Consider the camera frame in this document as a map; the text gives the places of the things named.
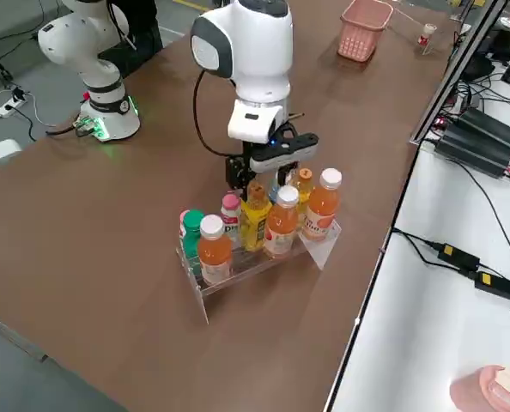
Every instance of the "white bottle cap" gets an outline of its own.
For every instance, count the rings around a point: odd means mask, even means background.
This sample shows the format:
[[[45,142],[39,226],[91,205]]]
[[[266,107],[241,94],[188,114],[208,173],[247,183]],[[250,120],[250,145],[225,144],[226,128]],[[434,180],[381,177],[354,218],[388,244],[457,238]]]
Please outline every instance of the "white bottle cap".
[[[283,208],[293,208],[299,202],[299,191],[293,186],[285,185],[278,191],[276,202]]]
[[[337,169],[325,169],[320,175],[320,184],[326,189],[336,189],[341,185],[343,176]]]
[[[434,34],[434,32],[436,31],[436,26],[434,24],[426,24],[425,27],[423,28],[423,32],[427,35],[427,36],[432,36]]]
[[[217,240],[224,233],[224,223],[217,215],[207,215],[200,223],[200,233],[207,240]]]

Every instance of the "brown table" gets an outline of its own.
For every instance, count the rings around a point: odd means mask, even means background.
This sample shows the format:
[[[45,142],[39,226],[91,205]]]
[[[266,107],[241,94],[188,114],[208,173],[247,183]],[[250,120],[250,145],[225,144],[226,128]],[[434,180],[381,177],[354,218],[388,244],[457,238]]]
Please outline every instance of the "brown table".
[[[323,272],[308,256],[279,265],[217,294],[205,324],[174,252],[178,218],[218,210],[227,187],[194,131],[186,39],[127,79],[136,136],[43,139],[0,169],[0,320],[132,411],[325,404],[447,54],[418,57],[387,30],[371,63],[354,64],[335,53],[344,2],[291,3],[296,125],[320,136],[313,170],[343,171],[343,232]],[[233,100],[226,81],[203,81],[215,148],[239,149]]]

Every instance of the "yellow bottle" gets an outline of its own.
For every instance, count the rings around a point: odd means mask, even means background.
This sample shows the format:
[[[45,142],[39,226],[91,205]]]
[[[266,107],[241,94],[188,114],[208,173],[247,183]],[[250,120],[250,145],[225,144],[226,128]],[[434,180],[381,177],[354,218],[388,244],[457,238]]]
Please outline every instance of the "yellow bottle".
[[[299,227],[305,222],[307,214],[308,198],[314,189],[313,172],[310,169],[302,168],[293,179],[291,185],[299,191],[299,203],[297,212],[299,213]]]
[[[256,251],[264,243],[264,224],[272,204],[264,187],[252,180],[247,186],[247,202],[241,202],[240,235],[247,251]]]

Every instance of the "table surface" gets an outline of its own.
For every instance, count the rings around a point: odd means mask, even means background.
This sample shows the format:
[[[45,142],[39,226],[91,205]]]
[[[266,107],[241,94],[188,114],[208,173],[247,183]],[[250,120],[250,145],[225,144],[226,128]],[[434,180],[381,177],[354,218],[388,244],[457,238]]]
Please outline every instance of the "table surface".
[[[0,320],[130,410],[325,404],[448,53],[417,56],[386,30],[356,64],[336,54],[344,2],[290,5],[291,109],[320,137],[307,165],[343,172],[343,232],[323,272],[305,256],[246,280],[209,301],[205,325],[174,252],[178,218],[218,210],[227,187],[195,135],[187,39],[127,79],[143,121],[134,137],[42,139],[0,169]],[[204,79],[214,148],[239,148],[226,137],[233,101],[226,81]]]
[[[504,70],[496,64],[495,73]],[[510,85],[492,85],[510,97]],[[510,105],[486,101],[485,112],[510,125]],[[510,238],[510,182],[471,172]],[[483,194],[459,166],[434,156],[432,145],[422,145],[395,226],[460,247],[510,278],[510,249]],[[476,290],[473,282],[449,270],[427,267],[394,234],[334,410],[456,412],[449,397],[452,381],[489,364],[510,367],[510,301]],[[371,397],[375,388],[379,399]]]

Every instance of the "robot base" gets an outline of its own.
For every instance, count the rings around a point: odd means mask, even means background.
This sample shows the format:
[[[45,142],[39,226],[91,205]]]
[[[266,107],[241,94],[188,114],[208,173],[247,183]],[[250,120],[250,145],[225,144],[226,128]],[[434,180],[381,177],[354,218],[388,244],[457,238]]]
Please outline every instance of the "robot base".
[[[93,125],[89,126],[94,129],[91,134],[101,142],[131,137],[141,127],[141,121],[138,118],[137,108],[131,97],[129,98],[129,105],[127,113],[121,114],[101,112],[93,108],[89,101],[86,101],[82,104],[77,123],[93,123]]]

